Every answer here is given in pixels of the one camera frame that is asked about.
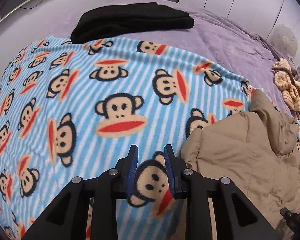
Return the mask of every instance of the striped cloth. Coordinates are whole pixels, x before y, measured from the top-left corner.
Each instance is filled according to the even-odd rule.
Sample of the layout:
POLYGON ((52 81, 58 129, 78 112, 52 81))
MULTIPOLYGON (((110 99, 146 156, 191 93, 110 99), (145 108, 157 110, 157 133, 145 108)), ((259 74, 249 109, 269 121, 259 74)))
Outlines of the striped cloth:
POLYGON ((170 237, 180 205, 164 146, 178 155, 194 127, 247 111, 251 91, 242 76, 162 44, 30 44, 0 79, 0 225, 20 239, 73 177, 99 176, 136 144, 133 194, 117 201, 119 239, 170 237))

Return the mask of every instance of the tan jacket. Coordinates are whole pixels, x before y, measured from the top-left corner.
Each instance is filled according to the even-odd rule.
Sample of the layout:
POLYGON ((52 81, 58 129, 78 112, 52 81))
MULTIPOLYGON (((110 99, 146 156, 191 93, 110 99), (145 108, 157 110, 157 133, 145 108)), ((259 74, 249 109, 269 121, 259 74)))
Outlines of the tan jacket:
POLYGON ((299 125, 276 111, 261 90, 250 110, 195 128, 181 155, 205 177, 229 177, 276 228, 282 207, 300 211, 299 125))

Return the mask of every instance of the black cable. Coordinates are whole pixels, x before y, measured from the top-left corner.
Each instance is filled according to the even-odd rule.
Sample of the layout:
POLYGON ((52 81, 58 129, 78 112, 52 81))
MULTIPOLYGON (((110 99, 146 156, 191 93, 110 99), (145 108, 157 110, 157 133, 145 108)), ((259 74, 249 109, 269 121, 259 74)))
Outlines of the black cable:
POLYGON ((32 8, 24 8, 24 7, 20 7, 20 8, 30 10, 30 9, 33 9, 34 7, 38 6, 40 3, 42 3, 42 1, 43 0, 41 0, 41 2, 39 2, 37 5, 33 6, 32 8))

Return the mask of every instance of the black fabric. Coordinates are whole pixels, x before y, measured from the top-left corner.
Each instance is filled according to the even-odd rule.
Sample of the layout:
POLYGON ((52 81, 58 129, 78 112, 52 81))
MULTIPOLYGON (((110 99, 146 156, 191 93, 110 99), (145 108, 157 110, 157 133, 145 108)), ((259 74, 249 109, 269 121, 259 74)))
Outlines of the black fabric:
POLYGON ((73 44, 155 30, 188 29, 194 20, 187 12, 156 2, 110 5, 84 13, 71 34, 73 44))

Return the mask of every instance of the round plush toy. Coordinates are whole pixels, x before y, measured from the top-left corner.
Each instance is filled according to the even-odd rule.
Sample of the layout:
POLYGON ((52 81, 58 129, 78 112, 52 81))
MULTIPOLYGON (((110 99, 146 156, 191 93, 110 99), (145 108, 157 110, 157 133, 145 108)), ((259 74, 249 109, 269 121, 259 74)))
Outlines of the round plush toy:
POLYGON ((277 25, 273 29, 270 43, 286 57, 294 57, 298 49, 298 41, 292 30, 285 25, 277 25))

